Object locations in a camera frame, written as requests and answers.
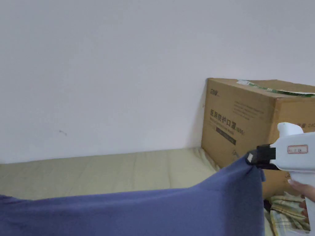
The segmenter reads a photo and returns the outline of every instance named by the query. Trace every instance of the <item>blue cloth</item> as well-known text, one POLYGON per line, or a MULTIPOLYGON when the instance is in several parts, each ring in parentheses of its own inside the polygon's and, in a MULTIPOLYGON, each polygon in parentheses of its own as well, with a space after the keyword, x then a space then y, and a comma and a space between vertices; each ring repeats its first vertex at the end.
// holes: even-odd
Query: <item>blue cloth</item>
POLYGON ((43 200, 0 195, 0 235, 263 236, 261 181, 261 171, 241 158, 191 188, 43 200))

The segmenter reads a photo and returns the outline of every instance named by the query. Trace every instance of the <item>cardboard box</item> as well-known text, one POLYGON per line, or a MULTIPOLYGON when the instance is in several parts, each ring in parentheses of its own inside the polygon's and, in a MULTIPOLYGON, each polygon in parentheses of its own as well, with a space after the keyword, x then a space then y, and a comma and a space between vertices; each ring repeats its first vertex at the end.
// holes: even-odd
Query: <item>cardboard box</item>
MULTIPOLYGON (((280 122, 315 131, 315 97, 299 92, 315 93, 315 87, 279 80, 208 79, 202 148, 225 167, 258 145, 274 143, 280 122)), ((290 191, 287 172, 265 170, 265 175, 264 198, 290 191)))

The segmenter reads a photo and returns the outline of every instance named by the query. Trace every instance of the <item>finger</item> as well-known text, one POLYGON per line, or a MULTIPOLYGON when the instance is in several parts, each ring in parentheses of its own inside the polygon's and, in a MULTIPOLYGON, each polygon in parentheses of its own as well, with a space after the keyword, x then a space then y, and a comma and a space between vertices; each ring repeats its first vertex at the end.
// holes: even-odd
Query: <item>finger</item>
POLYGON ((301 194, 303 194, 305 197, 307 197, 311 201, 315 202, 315 188, 313 186, 302 184, 292 179, 289 179, 288 182, 292 186, 292 188, 299 191, 301 194))
POLYGON ((301 202, 299 206, 300 208, 306 209, 306 202, 305 201, 301 202))
POLYGON ((307 217, 307 218, 308 218, 308 213, 307 213, 307 210, 303 210, 301 213, 302 213, 302 215, 304 215, 305 217, 307 217))

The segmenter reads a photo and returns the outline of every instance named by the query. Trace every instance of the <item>beige bed sheet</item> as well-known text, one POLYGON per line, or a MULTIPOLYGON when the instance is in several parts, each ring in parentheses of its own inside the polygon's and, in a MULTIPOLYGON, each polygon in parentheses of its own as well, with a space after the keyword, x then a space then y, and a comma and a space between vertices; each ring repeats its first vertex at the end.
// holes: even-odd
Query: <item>beige bed sheet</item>
MULTIPOLYGON (((0 194, 43 199, 186 188, 219 170, 201 148, 0 165, 0 194)), ((266 235, 273 235, 265 220, 266 235)))

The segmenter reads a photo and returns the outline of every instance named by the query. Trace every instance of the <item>striped cloth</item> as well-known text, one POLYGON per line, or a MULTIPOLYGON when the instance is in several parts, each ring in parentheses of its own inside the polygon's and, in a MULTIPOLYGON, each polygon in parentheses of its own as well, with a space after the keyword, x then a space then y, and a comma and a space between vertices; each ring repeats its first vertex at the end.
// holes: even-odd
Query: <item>striped cloth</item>
POLYGON ((304 199, 301 196, 292 196, 285 193, 283 196, 271 197, 270 217, 276 236, 289 235, 292 230, 310 231, 307 218, 302 215, 299 204, 304 199))

